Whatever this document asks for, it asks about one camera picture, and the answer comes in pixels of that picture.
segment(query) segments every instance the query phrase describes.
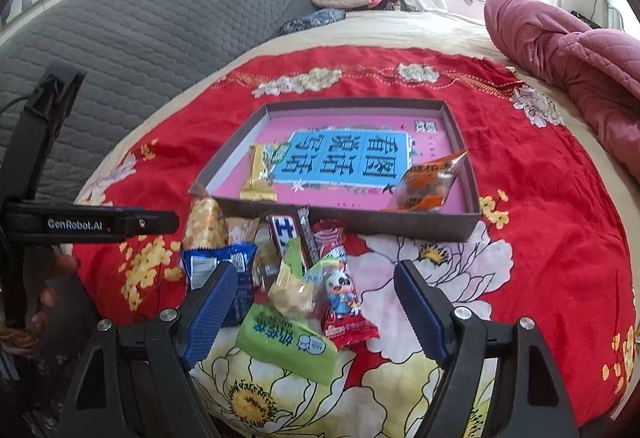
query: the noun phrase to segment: beige bed sheet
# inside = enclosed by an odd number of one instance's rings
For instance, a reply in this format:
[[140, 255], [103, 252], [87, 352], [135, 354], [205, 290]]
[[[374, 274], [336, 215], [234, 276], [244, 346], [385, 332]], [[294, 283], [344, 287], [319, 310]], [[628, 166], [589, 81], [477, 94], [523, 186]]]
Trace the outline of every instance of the beige bed sheet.
[[626, 233], [631, 236], [629, 247], [634, 290], [638, 289], [640, 284], [640, 238], [634, 236], [640, 229], [640, 186], [638, 182], [602, 148], [593, 130], [585, 124], [577, 108], [569, 101], [566, 94], [531, 77], [502, 55], [489, 39], [482, 22], [454, 14], [354, 12], [349, 14], [344, 21], [279, 37], [258, 46], [174, 98], [165, 107], [149, 117], [111, 151], [83, 189], [100, 176], [107, 174], [124, 158], [127, 151], [151, 129], [191, 102], [210, 84], [233, 68], [260, 55], [277, 55], [317, 46], [342, 45], [430, 48], [449, 54], [460, 53], [471, 57], [489, 57], [504, 65], [515, 66], [524, 81], [547, 94], [556, 102], [567, 127], [587, 150], [600, 172], [607, 191], [618, 208]]

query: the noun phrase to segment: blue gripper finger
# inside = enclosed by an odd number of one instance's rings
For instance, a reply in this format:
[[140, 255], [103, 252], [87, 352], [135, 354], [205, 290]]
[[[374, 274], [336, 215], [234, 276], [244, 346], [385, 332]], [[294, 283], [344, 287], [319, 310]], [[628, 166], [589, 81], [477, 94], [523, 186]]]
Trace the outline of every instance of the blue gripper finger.
[[[188, 340], [181, 358], [189, 370], [209, 355], [237, 290], [238, 272], [235, 266], [219, 262], [205, 285], [191, 291], [180, 306], [183, 321], [188, 324]], [[193, 309], [192, 314], [185, 313], [185, 310], [190, 309]]]
[[396, 265], [394, 287], [424, 354], [441, 366], [456, 351], [453, 305], [442, 290], [428, 286], [408, 260]]

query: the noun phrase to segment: cartoon panda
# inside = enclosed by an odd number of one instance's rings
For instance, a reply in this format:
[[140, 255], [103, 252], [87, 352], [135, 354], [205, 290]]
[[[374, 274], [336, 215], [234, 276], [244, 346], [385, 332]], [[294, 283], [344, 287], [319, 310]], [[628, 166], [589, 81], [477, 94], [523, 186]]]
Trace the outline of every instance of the cartoon panda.
[[338, 319], [360, 313], [360, 304], [353, 289], [353, 281], [342, 270], [334, 270], [326, 279], [329, 305]]

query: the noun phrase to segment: blue textured gripper pad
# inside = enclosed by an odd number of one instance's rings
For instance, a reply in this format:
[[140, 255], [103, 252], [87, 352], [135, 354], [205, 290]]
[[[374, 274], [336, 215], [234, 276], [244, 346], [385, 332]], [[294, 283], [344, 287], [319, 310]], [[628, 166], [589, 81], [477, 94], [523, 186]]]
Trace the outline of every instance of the blue textured gripper pad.
[[237, 288], [236, 271], [228, 266], [189, 326], [189, 342], [182, 355], [182, 361], [188, 365], [189, 370], [209, 355]]
[[424, 355], [439, 364], [445, 362], [449, 353], [445, 347], [440, 320], [431, 310], [420, 286], [401, 264], [394, 271], [394, 287]]

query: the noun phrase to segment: blue snack package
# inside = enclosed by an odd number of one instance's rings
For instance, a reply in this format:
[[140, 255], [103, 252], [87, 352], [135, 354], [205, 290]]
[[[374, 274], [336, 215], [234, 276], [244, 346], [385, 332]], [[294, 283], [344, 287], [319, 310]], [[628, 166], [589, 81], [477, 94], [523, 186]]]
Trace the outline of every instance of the blue snack package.
[[254, 304], [253, 267], [257, 247], [242, 241], [223, 248], [198, 248], [182, 252], [182, 265], [192, 290], [202, 288], [220, 261], [229, 261], [238, 271], [238, 292], [223, 326], [238, 326]]

